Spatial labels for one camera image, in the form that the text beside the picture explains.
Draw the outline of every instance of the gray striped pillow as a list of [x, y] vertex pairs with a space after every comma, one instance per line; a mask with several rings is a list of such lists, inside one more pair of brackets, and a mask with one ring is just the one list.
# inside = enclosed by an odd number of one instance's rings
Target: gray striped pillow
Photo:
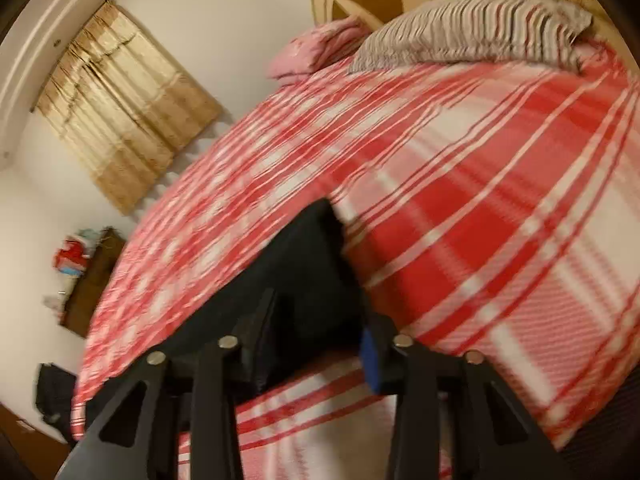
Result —
[[371, 34], [349, 72], [518, 59], [577, 73], [572, 44], [592, 18], [563, 0], [430, 0]]

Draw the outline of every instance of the pink pillow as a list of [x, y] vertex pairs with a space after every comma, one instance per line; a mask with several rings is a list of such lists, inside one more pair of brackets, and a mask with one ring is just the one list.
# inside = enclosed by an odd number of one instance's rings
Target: pink pillow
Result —
[[303, 83], [310, 77], [311, 77], [311, 74], [289, 74], [289, 75], [283, 75], [277, 79], [278, 79], [278, 83], [280, 83], [280, 86], [288, 86], [288, 85], [295, 85], [297, 83]]
[[312, 74], [352, 54], [370, 33], [356, 16], [320, 25], [283, 48], [271, 61], [267, 76]]

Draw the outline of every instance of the red plaid blanket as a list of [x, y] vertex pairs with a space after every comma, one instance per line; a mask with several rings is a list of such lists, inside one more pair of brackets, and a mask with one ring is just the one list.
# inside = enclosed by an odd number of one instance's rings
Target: red plaid blanket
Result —
[[[440, 351], [489, 355], [562, 446], [640, 359], [638, 82], [425, 64], [283, 88], [146, 215], [95, 313], [82, 407], [328, 196], [374, 305]], [[393, 399], [334, 356], [238, 409], [245, 476], [382, 478]], [[181, 474], [188, 476], [188, 436]]]

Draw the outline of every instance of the wooden cabinet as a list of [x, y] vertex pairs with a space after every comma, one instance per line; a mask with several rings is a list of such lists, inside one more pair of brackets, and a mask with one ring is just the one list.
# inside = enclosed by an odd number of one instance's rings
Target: wooden cabinet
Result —
[[[36, 480], [53, 480], [69, 454], [67, 444], [36, 430], [2, 404], [0, 431], [5, 443], [0, 462], [9, 467], [10, 462], [19, 460]], [[10, 471], [20, 471], [20, 468], [16, 465]], [[28, 479], [28, 476], [24, 474], [22, 478]]]
[[125, 241], [115, 229], [108, 228], [102, 232], [94, 256], [65, 302], [60, 325], [86, 338], [91, 318], [124, 245]]

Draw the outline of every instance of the pillow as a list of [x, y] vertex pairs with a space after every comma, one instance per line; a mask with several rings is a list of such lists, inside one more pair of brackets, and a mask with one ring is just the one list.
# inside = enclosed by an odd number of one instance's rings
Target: pillow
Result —
[[271, 61], [274, 79], [312, 74], [353, 54], [371, 31], [357, 17], [325, 23], [292, 40]]
[[563, 0], [430, 0], [371, 34], [349, 72], [511, 59], [579, 72], [572, 43], [591, 20]]
[[289, 74], [283, 75], [278, 78], [278, 84], [280, 86], [297, 85], [303, 83], [311, 77], [311, 74]]

